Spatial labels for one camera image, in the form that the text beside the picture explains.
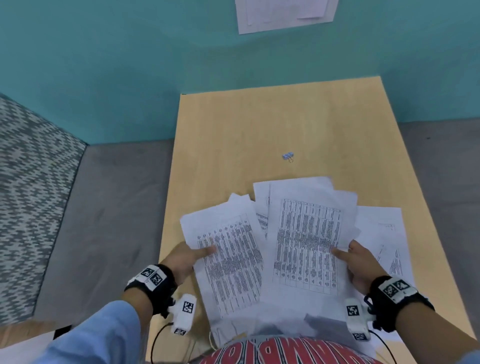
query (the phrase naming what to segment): light wood tabletop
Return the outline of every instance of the light wood tabletop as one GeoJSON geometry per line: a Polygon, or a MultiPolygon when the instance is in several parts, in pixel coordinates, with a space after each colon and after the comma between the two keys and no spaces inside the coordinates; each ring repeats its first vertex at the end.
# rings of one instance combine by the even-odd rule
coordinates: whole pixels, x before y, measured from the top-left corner
{"type": "MultiPolygon", "coordinates": [[[[419,290],[474,336],[380,77],[181,95],[160,260],[183,240],[182,215],[232,192],[253,199],[254,182],[310,176],[332,176],[358,205],[401,207],[419,290]]],[[[184,362],[209,347],[194,276],[183,293],[199,298],[193,329],[184,338],[162,332],[154,362],[184,362]]],[[[148,360],[163,324],[152,320],[148,360]]],[[[403,344],[389,346],[398,363],[414,363],[403,344]]],[[[383,350],[379,359],[391,362],[383,350]]]]}

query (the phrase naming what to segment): hand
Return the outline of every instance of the hand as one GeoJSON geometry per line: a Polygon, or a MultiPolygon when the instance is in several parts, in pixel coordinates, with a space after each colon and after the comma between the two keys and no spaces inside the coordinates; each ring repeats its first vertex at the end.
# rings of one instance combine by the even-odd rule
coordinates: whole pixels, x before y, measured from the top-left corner
{"type": "Polygon", "coordinates": [[[215,245],[203,249],[191,249],[186,242],[181,242],[173,248],[160,264],[171,269],[175,277],[175,283],[179,286],[191,274],[193,265],[198,259],[205,258],[215,252],[215,245]]]}
{"type": "Polygon", "coordinates": [[[375,278],[388,276],[370,250],[356,240],[350,242],[348,252],[333,248],[332,254],[348,265],[350,280],[361,294],[370,292],[370,286],[375,278]]]}

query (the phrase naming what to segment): black wristband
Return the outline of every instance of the black wristband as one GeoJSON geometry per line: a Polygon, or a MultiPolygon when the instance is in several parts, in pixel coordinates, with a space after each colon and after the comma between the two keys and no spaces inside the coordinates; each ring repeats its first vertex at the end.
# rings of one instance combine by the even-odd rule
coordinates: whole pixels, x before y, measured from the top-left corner
{"type": "Polygon", "coordinates": [[[382,276],[376,278],[370,293],[364,298],[368,311],[375,315],[373,328],[386,332],[395,331],[396,317],[402,308],[412,302],[420,302],[435,311],[430,301],[423,297],[415,287],[410,286],[401,278],[382,276]]]}
{"type": "Polygon", "coordinates": [[[172,295],[177,284],[171,269],[163,264],[149,265],[127,284],[129,288],[138,288],[143,291],[153,306],[153,314],[168,315],[168,307],[173,305],[172,295]]]}

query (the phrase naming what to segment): stack of papers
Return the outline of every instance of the stack of papers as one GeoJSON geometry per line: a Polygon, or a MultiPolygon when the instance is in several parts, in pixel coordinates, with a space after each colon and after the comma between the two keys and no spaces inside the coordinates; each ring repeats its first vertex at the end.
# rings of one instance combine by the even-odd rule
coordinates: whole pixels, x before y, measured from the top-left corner
{"type": "Polygon", "coordinates": [[[362,297],[330,251],[348,249],[352,239],[414,284],[400,208],[357,206],[357,194],[335,190],[328,177],[258,182],[253,189],[255,202],[232,194],[180,219],[191,248],[217,246],[194,269],[218,346],[272,325],[304,336],[317,336],[318,319],[346,329],[344,300],[362,297]]]}
{"type": "Polygon", "coordinates": [[[338,0],[235,0],[240,34],[332,22],[338,0]]]}

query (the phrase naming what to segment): person's left hand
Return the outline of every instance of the person's left hand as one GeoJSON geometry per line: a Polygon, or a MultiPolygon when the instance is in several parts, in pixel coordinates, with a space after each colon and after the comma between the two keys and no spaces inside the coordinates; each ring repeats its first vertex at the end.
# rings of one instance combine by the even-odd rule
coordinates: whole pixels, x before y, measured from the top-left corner
{"type": "Polygon", "coordinates": [[[175,277],[175,283],[179,286],[191,274],[193,265],[198,259],[205,258],[215,252],[215,245],[203,249],[191,249],[186,242],[181,242],[173,248],[160,264],[171,269],[175,277]]]}

